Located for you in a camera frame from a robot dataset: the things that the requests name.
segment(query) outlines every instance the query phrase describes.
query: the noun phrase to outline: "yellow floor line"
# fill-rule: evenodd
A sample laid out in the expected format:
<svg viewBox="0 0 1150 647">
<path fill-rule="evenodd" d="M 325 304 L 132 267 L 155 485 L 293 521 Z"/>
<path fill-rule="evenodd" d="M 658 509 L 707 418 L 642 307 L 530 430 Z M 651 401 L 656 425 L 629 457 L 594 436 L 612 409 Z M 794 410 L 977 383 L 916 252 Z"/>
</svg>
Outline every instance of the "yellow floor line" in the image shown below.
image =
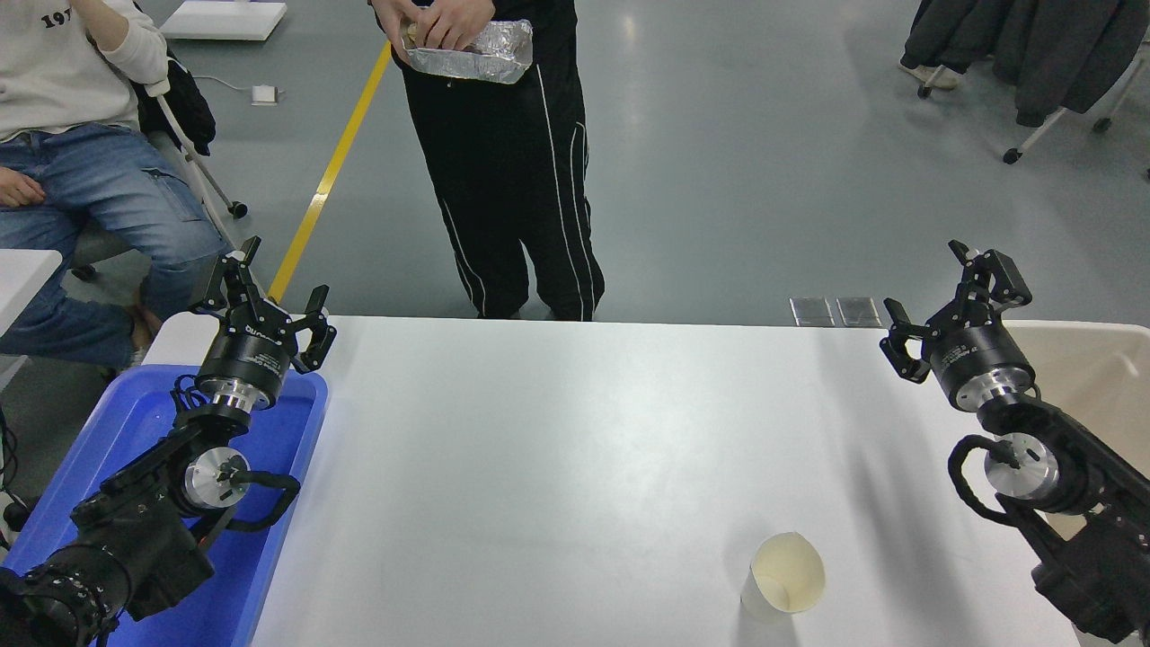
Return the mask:
<svg viewBox="0 0 1150 647">
<path fill-rule="evenodd" d="M 363 116 L 371 105 L 371 99 L 375 97 L 375 91 L 379 86 L 379 79 L 383 78 L 383 71 L 388 69 L 388 61 L 390 60 L 391 46 L 384 45 L 383 52 L 379 52 L 379 59 L 375 62 L 375 68 L 371 70 L 371 75 L 363 86 L 363 93 L 360 94 L 359 101 L 355 103 L 355 109 L 352 110 L 352 116 L 347 120 L 347 125 L 344 126 L 344 133 L 339 137 L 339 143 L 336 144 L 336 152 L 331 154 L 328 169 L 323 171 L 320 186 L 315 190 L 315 195 L 312 197 L 312 203 L 308 205 L 307 213 L 304 214 L 304 221 L 299 223 L 296 237 L 292 238 L 291 245 L 288 247 L 288 253 L 284 254 L 283 262 L 279 263 L 279 269 L 276 271 L 276 277 L 271 280 L 271 288 L 268 290 L 268 295 L 277 301 L 283 298 L 284 291 L 288 290 L 288 283 L 291 282 L 292 274 L 296 272 L 296 265 L 299 264 L 299 259 L 304 255 L 304 248 L 307 247 L 307 241 L 312 238 L 312 230 L 315 229 L 315 223 L 320 219 L 323 205 L 327 203 L 328 195 L 331 194 L 331 187 L 335 186 L 336 178 L 339 177 L 339 170 L 344 167 L 347 152 L 351 151 L 352 144 L 355 141 L 359 126 L 363 123 Z"/>
</svg>

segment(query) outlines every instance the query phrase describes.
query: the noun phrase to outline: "blue jeans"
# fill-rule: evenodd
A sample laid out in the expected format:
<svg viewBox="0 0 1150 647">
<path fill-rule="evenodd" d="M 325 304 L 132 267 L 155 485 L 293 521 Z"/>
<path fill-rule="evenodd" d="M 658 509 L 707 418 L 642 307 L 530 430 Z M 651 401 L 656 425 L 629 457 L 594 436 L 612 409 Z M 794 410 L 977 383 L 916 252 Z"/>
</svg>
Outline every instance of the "blue jeans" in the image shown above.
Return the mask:
<svg viewBox="0 0 1150 647">
<path fill-rule="evenodd" d="M 89 123 L 60 134 L 22 133 L 0 144 L 0 165 L 36 179 L 47 195 L 39 205 L 0 205 L 0 247 L 63 255 L 0 338 L 0 354 L 113 368 L 131 361 L 124 308 L 69 298 L 60 283 L 89 217 L 152 259 L 140 293 L 160 318 L 186 309 L 204 268 L 227 249 L 187 184 L 137 131 Z"/>
</svg>

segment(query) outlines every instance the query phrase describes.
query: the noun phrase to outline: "metal plate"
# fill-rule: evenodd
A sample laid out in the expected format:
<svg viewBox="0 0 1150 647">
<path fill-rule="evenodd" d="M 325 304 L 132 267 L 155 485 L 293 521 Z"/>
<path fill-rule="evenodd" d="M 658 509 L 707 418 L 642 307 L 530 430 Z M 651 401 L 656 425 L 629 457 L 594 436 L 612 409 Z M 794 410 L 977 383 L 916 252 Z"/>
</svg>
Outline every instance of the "metal plate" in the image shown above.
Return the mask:
<svg viewBox="0 0 1150 647">
<path fill-rule="evenodd" d="M 871 296 L 838 296 L 838 314 L 848 329 L 883 329 Z"/>
<path fill-rule="evenodd" d="M 830 303 L 822 296 L 791 296 L 795 325 L 802 329 L 834 329 Z"/>
</svg>

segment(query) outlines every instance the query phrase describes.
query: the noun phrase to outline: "beige bin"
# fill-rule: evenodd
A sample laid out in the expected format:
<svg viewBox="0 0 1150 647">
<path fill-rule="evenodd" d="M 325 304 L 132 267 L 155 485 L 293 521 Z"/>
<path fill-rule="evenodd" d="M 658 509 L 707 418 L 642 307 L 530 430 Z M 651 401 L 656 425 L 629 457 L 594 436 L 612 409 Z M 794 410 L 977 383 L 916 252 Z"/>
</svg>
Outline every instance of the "beige bin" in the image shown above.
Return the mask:
<svg viewBox="0 0 1150 647">
<path fill-rule="evenodd" d="M 1037 376 L 1042 400 L 1073 416 L 1143 476 L 1150 476 L 1150 330 L 1121 323 L 1011 321 L 1006 329 Z M 1050 525 L 1063 537 L 1079 517 Z M 1083 646 L 1111 642 L 1080 637 Z M 1140 645 L 1132 637 L 1122 647 Z"/>
</svg>

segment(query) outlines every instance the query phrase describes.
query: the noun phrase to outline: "black jacket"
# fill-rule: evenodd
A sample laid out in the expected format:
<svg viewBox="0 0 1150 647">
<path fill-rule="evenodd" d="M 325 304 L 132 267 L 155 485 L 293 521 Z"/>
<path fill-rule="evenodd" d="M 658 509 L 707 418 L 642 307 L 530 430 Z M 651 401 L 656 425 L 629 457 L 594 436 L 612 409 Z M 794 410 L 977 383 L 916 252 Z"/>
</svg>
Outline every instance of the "black jacket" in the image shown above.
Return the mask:
<svg viewBox="0 0 1150 647">
<path fill-rule="evenodd" d="M 922 0 L 900 61 L 908 68 L 946 66 L 966 74 L 994 51 L 1013 0 Z"/>
<path fill-rule="evenodd" d="M 414 0 L 427 7 L 432 0 Z M 546 57 L 575 34 L 575 0 L 492 0 L 497 21 L 531 21 L 535 60 Z"/>
<path fill-rule="evenodd" d="M 1015 0 L 994 70 L 1018 86 L 1018 123 L 1037 128 L 1059 106 L 1089 110 L 1129 67 L 1148 24 L 1148 0 Z"/>
</svg>

